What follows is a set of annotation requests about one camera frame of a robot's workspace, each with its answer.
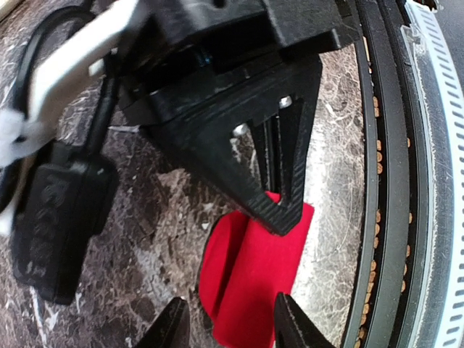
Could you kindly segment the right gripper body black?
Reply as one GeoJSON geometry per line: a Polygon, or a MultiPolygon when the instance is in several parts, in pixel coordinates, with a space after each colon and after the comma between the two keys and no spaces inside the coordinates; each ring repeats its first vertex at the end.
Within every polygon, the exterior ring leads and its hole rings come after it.
{"type": "Polygon", "coordinates": [[[120,110],[154,123],[151,95],[203,67],[343,49],[360,37],[355,15],[348,1],[138,1],[119,43],[120,110]]]}

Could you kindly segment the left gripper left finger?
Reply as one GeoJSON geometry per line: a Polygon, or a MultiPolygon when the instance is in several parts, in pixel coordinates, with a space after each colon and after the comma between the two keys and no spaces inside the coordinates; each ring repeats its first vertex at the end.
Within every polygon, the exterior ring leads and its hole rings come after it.
{"type": "Polygon", "coordinates": [[[174,297],[157,316],[136,348],[189,347],[189,304],[181,297],[174,297]]]}

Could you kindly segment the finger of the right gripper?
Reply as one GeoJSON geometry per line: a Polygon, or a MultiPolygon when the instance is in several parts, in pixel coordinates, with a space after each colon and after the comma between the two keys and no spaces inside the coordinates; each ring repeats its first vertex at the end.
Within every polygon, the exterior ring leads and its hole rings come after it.
{"type": "Polygon", "coordinates": [[[302,217],[307,150],[322,63],[268,54],[217,74],[202,68],[149,97],[158,146],[276,234],[302,217]],[[235,128],[250,129],[261,179],[235,159],[235,128]]]}

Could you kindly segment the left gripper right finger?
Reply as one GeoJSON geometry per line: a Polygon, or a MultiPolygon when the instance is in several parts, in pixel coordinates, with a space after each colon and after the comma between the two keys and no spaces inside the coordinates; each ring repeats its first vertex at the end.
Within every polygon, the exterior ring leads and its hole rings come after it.
{"type": "Polygon", "coordinates": [[[334,348],[289,294],[275,299],[274,325],[276,347],[334,348]]]}

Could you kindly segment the red sock plain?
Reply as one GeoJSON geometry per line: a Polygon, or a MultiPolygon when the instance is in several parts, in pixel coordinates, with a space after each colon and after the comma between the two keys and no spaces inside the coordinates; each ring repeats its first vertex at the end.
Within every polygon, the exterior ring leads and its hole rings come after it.
{"type": "Polygon", "coordinates": [[[277,294],[290,294],[315,209],[285,236],[269,232],[239,211],[212,230],[199,276],[200,302],[212,335],[224,347],[271,347],[277,294]]]}

